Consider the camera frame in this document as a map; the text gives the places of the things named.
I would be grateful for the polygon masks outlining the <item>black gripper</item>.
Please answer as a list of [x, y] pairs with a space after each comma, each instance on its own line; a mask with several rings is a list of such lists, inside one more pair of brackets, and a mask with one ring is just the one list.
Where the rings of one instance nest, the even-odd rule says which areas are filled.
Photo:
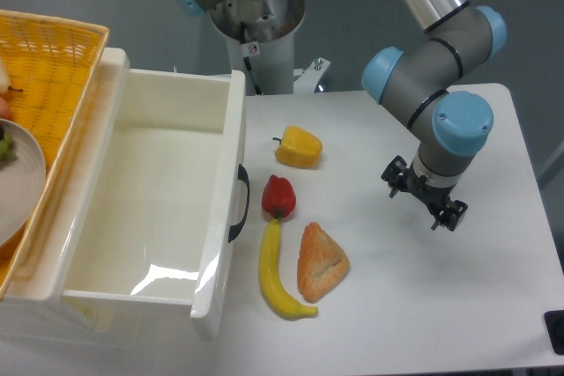
[[468, 205], [460, 200], [451, 200], [451, 188], [437, 188], [427, 184], [425, 176], [417, 176], [401, 156], [394, 157], [381, 175], [393, 198], [398, 192], [407, 192], [423, 203], [434, 217], [431, 229], [439, 226], [453, 232], [463, 220]]

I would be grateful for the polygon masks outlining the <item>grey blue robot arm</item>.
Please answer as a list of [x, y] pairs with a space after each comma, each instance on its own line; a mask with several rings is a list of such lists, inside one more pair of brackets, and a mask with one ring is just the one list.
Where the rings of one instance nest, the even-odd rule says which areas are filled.
[[[305, 15], [304, 0], [176, 0], [191, 16], [209, 14], [226, 40], [231, 67], [243, 72], [250, 94], [288, 94], [293, 36]], [[378, 52], [362, 87], [419, 140], [411, 162], [398, 157], [382, 173], [392, 193], [406, 192], [426, 207], [436, 226], [456, 229], [467, 207], [450, 194], [494, 124], [489, 104], [476, 94], [452, 91], [465, 74], [505, 44], [501, 15], [468, 0], [404, 0], [427, 41], [406, 53]]]

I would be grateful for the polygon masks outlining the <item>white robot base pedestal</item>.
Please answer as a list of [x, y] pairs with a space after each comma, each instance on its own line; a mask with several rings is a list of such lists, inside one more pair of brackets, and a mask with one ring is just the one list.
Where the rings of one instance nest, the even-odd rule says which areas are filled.
[[305, 0], [226, 0], [211, 10], [231, 68], [245, 74], [247, 95], [323, 90], [329, 60], [318, 56], [305, 68], [294, 66], [294, 36], [304, 18]]

